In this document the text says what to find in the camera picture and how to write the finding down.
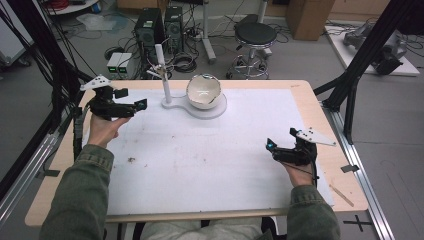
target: hand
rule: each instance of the hand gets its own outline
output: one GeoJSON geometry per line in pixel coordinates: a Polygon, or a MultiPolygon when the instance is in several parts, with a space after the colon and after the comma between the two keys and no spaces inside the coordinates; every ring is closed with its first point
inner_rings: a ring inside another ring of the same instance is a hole
{"type": "Polygon", "coordinates": [[[87,144],[97,145],[103,148],[114,138],[118,137],[118,129],[131,118],[118,118],[114,121],[107,121],[96,115],[91,116],[90,136],[87,144]]]}
{"type": "Polygon", "coordinates": [[[283,163],[287,173],[290,176],[290,181],[293,187],[301,185],[313,185],[312,182],[312,166],[308,164],[306,166],[296,166],[294,164],[283,163]]]}

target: person's arm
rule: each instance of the person's arm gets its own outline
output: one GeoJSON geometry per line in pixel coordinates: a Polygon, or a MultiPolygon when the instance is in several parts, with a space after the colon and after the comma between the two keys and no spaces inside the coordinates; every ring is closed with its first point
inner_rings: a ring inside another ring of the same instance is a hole
{"type": "Polygon", "coordinates": [[[311,166],[285,165],[293,184],[287,215],[287,239],[340,239],[340,228],[333,209],[312,184],[311,166]]]}
{"type": "Polygon", "coordinates": [[[106,147],[128,120],[92,116],[87,145],[63,174],[40,239],[103,239],[113,164],[113,154],[106,147]]]}

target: jacket cuff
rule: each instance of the jacket cuff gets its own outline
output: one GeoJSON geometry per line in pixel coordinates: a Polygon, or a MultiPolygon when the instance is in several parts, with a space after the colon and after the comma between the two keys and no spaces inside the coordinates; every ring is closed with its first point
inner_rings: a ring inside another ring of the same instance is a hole
{"type": "Polygon", "coordinates": [[[297,186],[291,191],[291,204],[325,202],[313,185],[297,186]]]}
{"type": "Polygon", "coordinates": [[[81,150],[75,164],[89,163],[103,168],[107,172],[112,170],[113,153],[106,148],[97,145],[87,144],[81,150]]]}

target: gray floor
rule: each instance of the gray floor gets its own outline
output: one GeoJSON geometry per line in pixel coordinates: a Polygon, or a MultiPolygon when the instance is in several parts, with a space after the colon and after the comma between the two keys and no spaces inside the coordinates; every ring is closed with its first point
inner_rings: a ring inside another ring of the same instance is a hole
{"type": "MultiPolygon", "coordinates": [[[[73,25],[75,16],[64,19],[73,25]]],[[[117,30],[106,32],[80,32],[71,36],[71,42],[97,74],[107,76],[104,51],[118,44],[119,39],[131,37],[133,23],[126,18],[109,15],[118,21],[117,30]]],[[[215,19],[211,26],[226,19],[215,19]]],[[[267,23],[285,26],[284,19],[267,18],[267,23]]],[[[336,78],[344,68],[326,36],[318,41],[296,41],[289,37],[288,43],[277,43],[269,58],[271,79],[304,79],[313,88],[336,78]]],[[[225,73],[235,52],[234,39],[212,38],[211,43],[218,61],[208,65],[203,46],[198,44],[200,56],[198,68],[193,73],[174,73],[172,79],[189,79],[198,73],[211,73],[225,79],[225,73]]],[[[422,57],[407,53],[406,57],[416,67],[424,67],[422,57]]],[[[91,71],[77,59],[85,72],[91,71]]],[[[0,73],[0,98],[2,138],[0,151],[0,176],[3,177],[20,151],[32,137],[50,110],[50,88],[39,74],[36,66],[12,67],[0,73]]],[[[376,76],[365,74],[357,93],[357,105],[353,123],[353,140],[377,198],[397,239],[424,239],[424,195],[421,179],[424,172],[424,76],[376,76]]],[[[325,99],[329,93],[318,98],[325,99]]],[[[0,229],[0,239],[36,239],[39,229],[25,226],[24,218],[37,192],[41,180],[34,179],[18,206],[0,229]]],[[[338,214],[342,239],[377,239],[373,226],[346,224],[344,221],[370,222],[367,212],[338,214]]],[[[284,219],[279,227],[284,231],[284,219]]],[[[108,224],[108,239],[115,238],[116,225],[108,224]]]]}

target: sleeve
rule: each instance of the sleeve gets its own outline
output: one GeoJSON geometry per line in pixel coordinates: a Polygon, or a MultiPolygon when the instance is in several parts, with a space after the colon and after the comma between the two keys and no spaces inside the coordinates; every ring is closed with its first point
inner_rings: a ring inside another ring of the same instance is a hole
{"type": "Polygon", "coordinates": [[[63,174],[40,239],[103,239],[113,154],[86,145],[63,174]]]}
{"type": "Polygon", "coordinates": [[[315,186],[292,189],[287,214],[287,239],[340,239],[336,215],[315,186]]]}

